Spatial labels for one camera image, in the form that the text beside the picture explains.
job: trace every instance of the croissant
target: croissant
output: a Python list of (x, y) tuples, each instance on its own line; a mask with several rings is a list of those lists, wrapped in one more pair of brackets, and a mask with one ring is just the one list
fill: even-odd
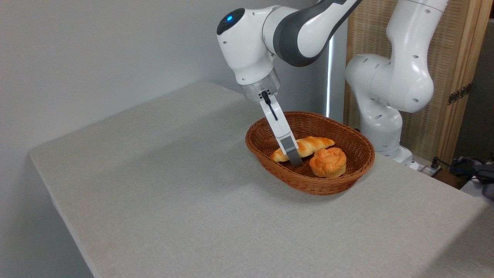
[[(308, 136), (303, 139), (297, 139), (296, 142), (298, 145), (297, 151), (300, 157), (307, 157), (320, 148), (327, 148), (334, 145), (334, 141), (329, 138), (312, 136)], [(283, 154), (281, 148), (275, 150), (269, 157), (276, 162), (288, 161), (288, 156), (286, 154)]]
[(340, 148), (319, 149), (309, 165), (318, 177), (336, 178), (346, 172), (346, 155)]

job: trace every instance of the pastry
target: pastry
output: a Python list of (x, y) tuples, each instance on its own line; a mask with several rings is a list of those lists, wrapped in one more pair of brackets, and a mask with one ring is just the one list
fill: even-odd
[(319, 149), (309, 165), (318, 177), (336, 178), (346, 172), (346, 155), (340, 148)]
[[(297, 151), (300, 157), (307, 157), (320, 148), (327, 148), (334, 145), (334, 141), (329, 138), (312, 136), (308, 136), (303, 139), (297, 139), (296, 142), (298, 145)], [(281, 148), (275, 150), (269, 157), (276, 162), (288, 161), (288, 156), (286, 154), (283, 154)]]

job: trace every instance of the black cable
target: black cable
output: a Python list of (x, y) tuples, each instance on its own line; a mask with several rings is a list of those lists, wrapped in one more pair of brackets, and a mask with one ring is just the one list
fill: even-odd
[[(458, 171), (458, 172), (462, 172), (462, 173), (465, 173), (465, 174), (470, 175), (470, 176), (476, 176), (476, 177), (478, 177), (478, 178), (482, 178), (482, 179), (486, 179), (486, 180), (490, 180), (490, 181), (491, 181), (491, 180), (493, 180), (493, 179), (492, 179), (492, 177), (482, 176), (482, 175), (479, 175), (479, 174), (476, 174), (476, 173), (472, 173), (472, 172), (469, 172), (469, 171), (462, 170), (462, 169), (460, 169), (460, 168), (456, 168), (455, 166), (450, 165), (450, 164), (448, 164), (448, 163), (446, 163), (446, 162), (442, 161), (442, 160), (441, 160), (441, 159), (439, 159), (437, 156), (436, 156), (436, 157), (434, 157), (434, 159), (435, 159), (435, 160), (437, 160), (437, 161), (439, 161), (439, 162), (441, 162), (442, 164), (444, 164), (444, 165), (446, 165), (446, 166), (450, 167), (451, 169)], [(483, 171), (485, 171), (485, 172), (489, 172), (489, 173), (494, 173), (494, 171), (489, 171), (489, 170), (483, 170)]]

